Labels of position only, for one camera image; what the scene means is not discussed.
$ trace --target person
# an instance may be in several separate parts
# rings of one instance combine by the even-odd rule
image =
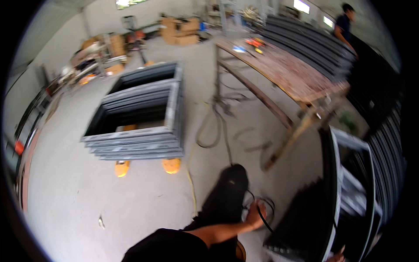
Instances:
[[[351,22],[355,22],[355,10],[349,4],[342,5],[343,14],[336,19],[334,35],[337,39],[347,44],[352,50],[355,49],[349,43],[351,38]]]
[[[158,229],[129,248],[122,261],[242,261],[236,257],[237,235],[264,224],[257,207],[266,218],[266,207],[256,200],[241,221],[247,189],[243,166],[225,168],[190,225],[182,230]]]

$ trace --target knee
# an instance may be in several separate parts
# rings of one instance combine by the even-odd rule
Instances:
[[[246,169],[239,164],[234,164],[225,168],[221,173],[221,177],[223,179],[233,179],[246,187],[248,185]]]

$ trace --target concrete floor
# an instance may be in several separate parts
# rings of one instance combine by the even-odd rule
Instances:
[[[95,80],[80,89],[65,93],[52,118],[43,126],[32,158],[28,211],[36,238],[54,261],[120,261],[126,250],[158,228],[183,228],[193,216],[192,194],[186,176],[187,159],[194,146],[195,133],[207,113],[202,101],[214,92],[214,39],[188,47],[165,45],[161,38],[148,41],[148,59],[159,62],[184,62],[186,107],[186,156],[181,170],[174,175],[164,172],[161,161],[133,161],[125,177],[114,174],[114,161],[100,161],[80,143],[88,122],[117,77]],[[139,67],[134,56],[126,72]],[[252,69],[242,71],[273,101],[296,119],[299,106]],[[222,81],[243,88],[234,77],[225,74]],[[228,88],[224,93],[236,92]],[[254,97],[249,91],[240,91]],[[321,144],[315,128],[307,131],[268,173],[260,169],[261,151],[247,153],[246,148],[266,141],[280,143],[286,129],[259,101],[232,104],[236,118],[225,116],[233,161],[248,172],[250,190],[272,198],[276,204],[276,224],[296,191],[322,174]],[[238,138],[239,131],[247,130]],[[210,120],[203,142],[216,135],[215,118]],[[196,148],[190,171],[195,185],[198,209],[228,165],[225,144],[221,140],[212,149]],[[102,216],[105,229],[98,225]],[[239,236],[246,249],[247,261],[267,261],[262,242],[268,230]]]

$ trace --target metal table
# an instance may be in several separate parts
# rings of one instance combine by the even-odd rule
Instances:
[[[235,52],[233,50],[234,46],[245,47],[255,57],[247,52]],[[304,61],[269,43],[262,47],[263,54],[253,51],[244,39],[218,41],[215,48],[217,61],[215,102],[224,109],[227,108],[224,107],[220,89],[220,75],[223,73],[222,68],[224,68],[249,88],[287,129],[287,135],[282,146],[277,148],[268,161],[263,164],[264,171],[270,169],[281,154],[308,128],[319,122],[327,124],[332,113],[340,106],[349,90],[349,84],[346,81],[332,83]],[[222,57],[221,50],[226,51],[232,57]],[[298,103],[301,108],[300,121],[293,122],[265,93],[238,72],[234,66],[228,64],[227,61],[231,59],[239,59],[246,63]]]

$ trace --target rusty table surface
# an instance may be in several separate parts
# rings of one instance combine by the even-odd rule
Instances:
[[[306,62],[270,43],[261,48],[263,54],[254,51],[244,39],[218,41],[216,46],[257,70],[297,102],[310,103],[349,88],[348,82],[332,83]],[[257,58],[234,51],[234,46],[246,48]]]

